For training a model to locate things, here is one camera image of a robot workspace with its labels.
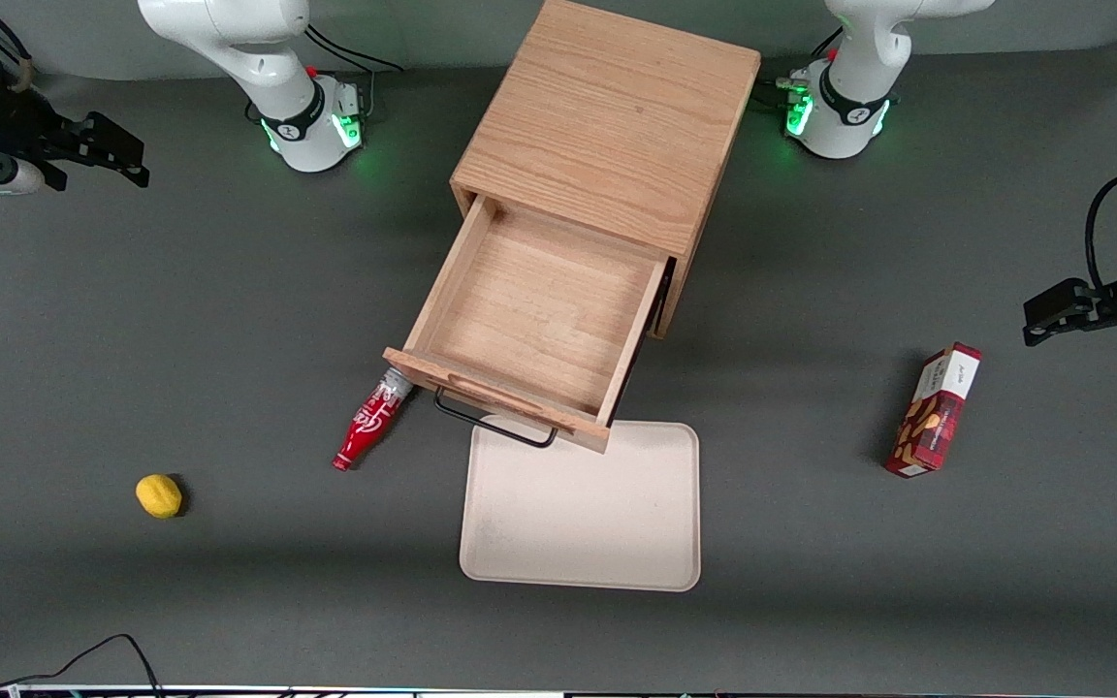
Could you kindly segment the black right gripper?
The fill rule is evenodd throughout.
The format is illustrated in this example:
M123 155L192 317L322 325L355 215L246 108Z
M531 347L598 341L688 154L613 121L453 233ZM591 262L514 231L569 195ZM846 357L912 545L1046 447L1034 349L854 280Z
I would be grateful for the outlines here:
M45 185L63 193L68 176L50 162L74 162L105 168L147 187L144 143L97 111L71 122L52 109L34 89L16 93L0 84L0 168L18 162L37 164Z

